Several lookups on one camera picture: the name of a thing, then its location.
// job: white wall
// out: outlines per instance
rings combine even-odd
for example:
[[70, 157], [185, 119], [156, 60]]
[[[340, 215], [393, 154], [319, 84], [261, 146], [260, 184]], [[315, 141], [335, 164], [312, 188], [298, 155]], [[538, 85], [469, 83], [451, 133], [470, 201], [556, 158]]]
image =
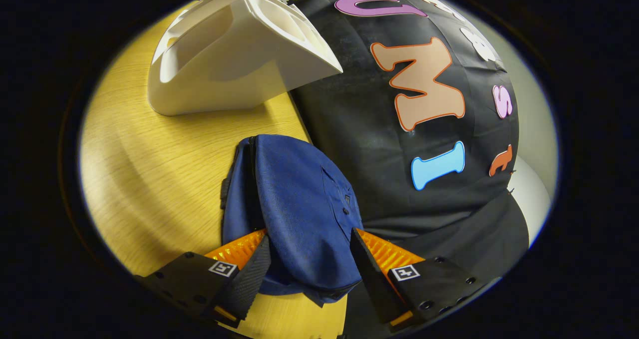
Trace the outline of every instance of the white wall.
[[501, 34], [483, 20], [450, 3], [488, 39], [502, 58], [513, 83], [519, 107], [520, 139], [518, 157], [537, 173], [550, 198], [557, 186], [557, 132], [548, 101], [541, 85], [530, 71], [524, 58]]

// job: screw hole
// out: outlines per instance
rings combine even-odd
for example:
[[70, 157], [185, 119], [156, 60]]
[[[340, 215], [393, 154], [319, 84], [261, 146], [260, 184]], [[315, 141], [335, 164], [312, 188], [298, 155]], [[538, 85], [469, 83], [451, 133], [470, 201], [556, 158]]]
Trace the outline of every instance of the screw hole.
[[445, 312], [449, 311], [451, 308], [452, 308], [452, 307], [445, 307], [445, 308], [442, 308], [442, 309], [440, 310], [440, 314], [444, 314]]
[[433, 301], [425, 301], [419, 305], [419, 308], [422, 310], [430, 309], [434, 305]]
[[194, 300], [196, 303], [199, 303], [199, 304], [204, 304], [204, 303], [206, 303], [206, 298], [204, 298], [204, 297], [203, 297], [203, 296], [201, 296], [201, 295], [196, 295], [196, 296], [194, 296], [194, 297], [193, 297], [193, 300]]

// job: wooden table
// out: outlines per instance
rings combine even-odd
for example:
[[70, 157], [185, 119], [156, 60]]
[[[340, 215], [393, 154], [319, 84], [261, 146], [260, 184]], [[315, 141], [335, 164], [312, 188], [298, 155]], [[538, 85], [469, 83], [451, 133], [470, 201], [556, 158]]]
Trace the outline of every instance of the wooden table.
[[[167, 117], [146, 97], [155, 47], [182, 9], [140, 34], [94, 92], [82, 129], [80, 172], [102, 238], [133, 274], [146, 276], [185, 251], [221, 245], [220, 187], [235, 146], [256, 134], [308, 141], [288, 94], [251, 110]], [[302, 294], [258, 294], [236, 330], [254, 338], [333, 339], [346, 297], [320, 309]]]

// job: black background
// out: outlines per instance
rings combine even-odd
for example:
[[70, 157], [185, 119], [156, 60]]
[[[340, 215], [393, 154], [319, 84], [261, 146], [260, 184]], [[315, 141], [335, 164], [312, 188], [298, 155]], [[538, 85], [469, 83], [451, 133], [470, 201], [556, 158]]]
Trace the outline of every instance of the black background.
[[[2, 0], [8, 95], [2, 101], [7, 314], [1, 318], [9, 337], [215, 336], [138, 291], [86, 235], [90, 228], [78, 224], [95, 258], [89, 254], [66, 211], [81, 218], [81, 202], [68, 196], [65, 204], [59, 179], [64, 170], [62, 187], [72, 194], [65, 173], [74, 136], [60, 135], [63, 120], [77, 125], [78, 108], [112, 56], [188, 1]], [[562, 181], [552, 216], [523, 260], [494, 289], [420, 337], [630, 338], [637, 318], [631, 256], [637, 121], [636, 95], [624, 85], [636, 73], [636, 6], [632, 0], [455, 1], [534, 46], [561, 127]], [[76, 109], [66, 116], [72, 99]]]

